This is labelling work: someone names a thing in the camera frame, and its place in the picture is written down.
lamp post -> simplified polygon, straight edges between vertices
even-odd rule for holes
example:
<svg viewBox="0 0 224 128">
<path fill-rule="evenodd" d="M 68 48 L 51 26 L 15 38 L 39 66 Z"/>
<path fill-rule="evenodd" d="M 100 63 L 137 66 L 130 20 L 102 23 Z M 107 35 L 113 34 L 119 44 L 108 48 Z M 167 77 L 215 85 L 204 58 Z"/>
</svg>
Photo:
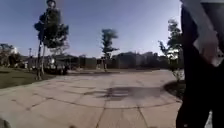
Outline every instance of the lamp post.
<svg viewBox="0 0 224 128">
<path fill-rule="evenodd" d="M 46 11 L 46 18 L 45 18 L 45 22 L 44 22 L 44 28 L 42 29 L 42 35 L 40 38 L 40 43 L 39 43 L 39 48 L 38 48 L 38 58 L 37 58 L 37 80 L 41 80 L 41 68 L 40 68 L 40 54 L 41 54 L 41 46 L 43 44 L 43 40 L 44 40 L 44 30 L 46 27 L 46 23 L 48 20 L 48 11 L 49 9 L 54 9 L 56 8 L 56 1 L 55 0 L 47 0 L 47 11 Z"/>
</svg>

sidewalk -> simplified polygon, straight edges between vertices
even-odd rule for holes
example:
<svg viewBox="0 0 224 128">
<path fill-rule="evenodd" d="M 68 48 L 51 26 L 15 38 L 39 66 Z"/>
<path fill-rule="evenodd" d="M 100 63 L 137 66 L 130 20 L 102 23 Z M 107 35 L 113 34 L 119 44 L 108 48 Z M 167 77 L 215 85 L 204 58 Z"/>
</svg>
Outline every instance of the sidewalk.
<svg viewBox="0 0 224 128">
<path fill-rule="evenodd" d="M 63 76 L 0 90 L 12 128 L 174 128 L 179 100 L 162 86 L 168 71 Z"/>
</svg>

tree trunk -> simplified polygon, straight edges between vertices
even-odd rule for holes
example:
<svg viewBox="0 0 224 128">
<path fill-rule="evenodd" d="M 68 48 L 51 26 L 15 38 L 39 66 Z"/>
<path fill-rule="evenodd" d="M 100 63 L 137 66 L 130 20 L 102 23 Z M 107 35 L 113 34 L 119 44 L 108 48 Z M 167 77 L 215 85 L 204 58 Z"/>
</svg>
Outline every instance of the tree trunk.
<svg viewBox="0 0 224 128">
<path fill-rule="evenodd" d="M 46 46 L 43 47 L 43 55 L 42 55 L 42 61 L 41 61 L 41 72 L 42 74 L 44 74 L 44 55 L 45 55 L 45 50 L 46 50 Z"/>
<path fill-rule="evenodd" d="M 39 44 L 39 48 L 38 48 L 38 57 L 37 57 L 37 63 L 36 63 L 36 69 L 37 69 L 37 76 L 36 76 L 36 79 L 37 79 L 37 80 L 42 80 L 42 78 L 41 78 L 41 69 L 40 69 L 41 44 L 42 44 L 42 41 L 40 41 L 40 44 Z"/>
<path fill-rule="evenodd" d="M 104 68 L 104 71 L 107 72 L 107 59 L 103 61 L 103 68 Z"/>
</svg>

tree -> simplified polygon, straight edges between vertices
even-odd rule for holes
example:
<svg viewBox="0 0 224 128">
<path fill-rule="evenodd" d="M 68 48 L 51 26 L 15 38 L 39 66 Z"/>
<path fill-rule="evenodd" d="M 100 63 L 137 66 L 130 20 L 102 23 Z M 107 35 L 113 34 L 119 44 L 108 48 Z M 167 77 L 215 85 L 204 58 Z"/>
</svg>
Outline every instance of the tree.
<svg viewBox="0 0 224 128">
<path fill-rule="evenodd" d="M 0 44 L 0 65 L 8 65 L 8 57 L 12 52 L 13 46 L 9 44 Z"/>
<path fill-rule="evenodd" d="M 102 30 L 102 52 L 104 54 L 103 59 L 103 65 L 105 72 L 107 71 L 107 61 L 111 57 L 111 53 L 113 51 L 117 51 L 119 49 L 112 47 L 112 40 L 118 38 L 117 33 L 113 29 L 103 29 Z"/>
<path fill-rule="evenodd" d="M 21 55 L 19 53 L 12 53 L 8 57 L 10 67 L 15 67 L 16 64 L 21 62 Z"/>
<path fill-rule="evenodd" d="M 178 28 L 178 22 L 171 19 L 168 21 L 168 31 L 170 36 L 168 37 L 167 47 L 163 44 L 162 41 L 159 41 L 159 47 L 162 53 L 167 57 L 170 65 L 170 70 L 173 72 L 173 75 L 176 77 L 177 82 L 180 81 L 182 73 L 180 71 L 181 66 L 181 51 L 182 51 L 182 36 L 181 30 Z"/>
<path fill-rule="evenodd" d="M 56 9 L 56 2 L 54 0 L 48 0 L 49 2 L 54 2 L 53 7 L 48 7 L 46 12 L 39 17 L 38 23 L 34 24 L 34 28 L 38 31 L 38 39 L 40 41 L 40 45 L 43 43 L 44 50 L 42 55 L 42 73 L 43 63 L 44 63 L 44 55 L 45 55 L 45 47 L 49 49 L 62 50 L 67 42 L 67 35 L 69 31 L 68 25 L 64 25 L 61 23 L 61 13 L 60 10 Z M 39 46 L 38 51 L 38 67 L 40 66 L 40 52 L 41 47 Z"/>
</svg>

sky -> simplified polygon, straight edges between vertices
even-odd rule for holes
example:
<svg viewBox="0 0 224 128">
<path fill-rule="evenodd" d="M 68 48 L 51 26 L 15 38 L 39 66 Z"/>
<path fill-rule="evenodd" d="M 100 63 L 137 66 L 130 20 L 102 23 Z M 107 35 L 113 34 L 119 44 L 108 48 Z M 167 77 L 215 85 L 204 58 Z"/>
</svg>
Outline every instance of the sky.
<svg viewBox="0 0 224 128">
<path fill-rule="evenodd" d="M 179 0 L 57 0 L 63 23 L 69 25 L 66 51 L 100 57 L 101 30 L 117 31 L 113 46 L 120 52 L 160 53 L 158 40 L 168 40 L 168 20 L 180 21 Z M 0 43 L 17 47 L 23 55 L 37 54 L 33 24 L 46 10 L 45 0 L 0 0 Z"/>
</svg>

